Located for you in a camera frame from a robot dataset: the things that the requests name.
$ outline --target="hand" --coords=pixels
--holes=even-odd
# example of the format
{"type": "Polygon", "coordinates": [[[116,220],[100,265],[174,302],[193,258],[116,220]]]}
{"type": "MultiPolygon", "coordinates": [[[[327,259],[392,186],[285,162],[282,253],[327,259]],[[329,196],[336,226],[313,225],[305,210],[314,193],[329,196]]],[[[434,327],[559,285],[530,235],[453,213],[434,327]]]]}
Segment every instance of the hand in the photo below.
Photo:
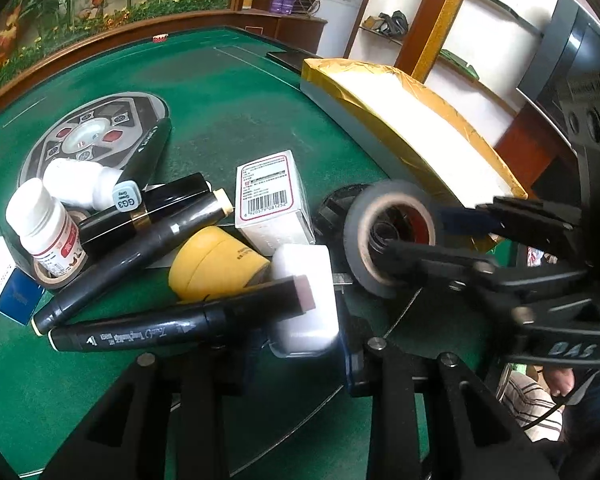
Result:
{"type": "Polygon", "coordinates": [[[542,370],[542,376],[554,397],[565,396],[573,390],[575,378],[573,377],[572,368],[545,366],[542,370]]]}

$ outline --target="striped fabric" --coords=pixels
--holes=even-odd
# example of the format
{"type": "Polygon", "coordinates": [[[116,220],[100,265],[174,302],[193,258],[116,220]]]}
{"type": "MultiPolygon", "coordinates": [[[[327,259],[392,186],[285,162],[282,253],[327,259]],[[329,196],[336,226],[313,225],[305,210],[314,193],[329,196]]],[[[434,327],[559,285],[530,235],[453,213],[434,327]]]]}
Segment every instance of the striped fabric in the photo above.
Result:
{"type": "MultiPolygon", "coordinates": [[[[502,403],[520,426],[536,420],[555,403],[540,384],[520,372],[512,371],[505,387],[502,403]]],[[[546,420],[526,430],[526,436],[532,441],[547,438],[558,440],[562,431],[562,413],[558,410],[546,420]]]]}

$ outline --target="red and white object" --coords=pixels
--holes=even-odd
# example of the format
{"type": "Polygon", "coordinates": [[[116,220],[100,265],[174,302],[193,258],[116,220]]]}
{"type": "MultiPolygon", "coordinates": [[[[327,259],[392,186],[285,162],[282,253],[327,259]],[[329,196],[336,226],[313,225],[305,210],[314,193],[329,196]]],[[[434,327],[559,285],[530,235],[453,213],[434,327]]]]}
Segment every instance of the red and white object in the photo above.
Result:
{"type": "Polygon", "coordinates": [[[77,225],[39,178],[16,190],[5,216],[24,249],[53,277],[72,272],[85,258],[77,225]]]}
{"type": "Polygon", "coordinates": [[[103,211],[113,207],[113,187],[122,170],[91,160],[55,158],[46,167],[42,183],[65,205],[103,211]]]}
{"type": "Polygon", "coordinates": [[[291,151],[238,167],[235,227],[263,256],[282,244],[313,244],[309,209],[291,151]]]}
{"type": "Polygon", "coordinates": [[[277,357],[314,357],[338,337],[338,313],[329,250],[324,245],[282,245],[271,260],[271,278],[306,276],[315,308],[269,327],[269,347],[277,357]]]}

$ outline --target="cardboard box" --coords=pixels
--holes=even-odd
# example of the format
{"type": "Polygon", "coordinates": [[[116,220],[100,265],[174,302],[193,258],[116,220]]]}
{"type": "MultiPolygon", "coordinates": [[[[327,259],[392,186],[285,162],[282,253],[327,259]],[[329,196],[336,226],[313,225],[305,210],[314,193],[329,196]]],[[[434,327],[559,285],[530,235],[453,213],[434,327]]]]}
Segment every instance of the cardboard box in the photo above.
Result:
{"type": "Polygon", "coordinates": [[[304,188],[291,151],[238,167],[235,227],[264,256],[282,244],[313,244],[304,188]]]}
{"type": "Polygon", "coordinates": [[[29,275],[29,264],[0,234],[0,313],[26,325],[45,289],[29,275]]]}

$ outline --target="red button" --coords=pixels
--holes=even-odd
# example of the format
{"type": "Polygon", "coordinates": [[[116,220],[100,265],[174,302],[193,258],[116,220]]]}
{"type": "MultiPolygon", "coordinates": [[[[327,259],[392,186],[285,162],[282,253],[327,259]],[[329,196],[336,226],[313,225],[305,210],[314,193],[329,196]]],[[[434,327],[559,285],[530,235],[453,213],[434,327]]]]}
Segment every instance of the red button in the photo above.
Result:
{"type": "Polygon", "coordinates": [[[62,139],[63,137],[66,136],[66,134],[68,134],[71,130],[73,130],[73,128],[63,128],[62,130],[60,130],[58,133],[56,133],[56,137],[58,139],[62,139]]]}
{"type": "Polygon", "coordinates": [[[120,137],[122,137],[122,130],[111,130],[110,132],[107,132],[104,137],[102,137],[102,140],[105,142],[113,142],[114,140],[118,140],[120,137]]]}

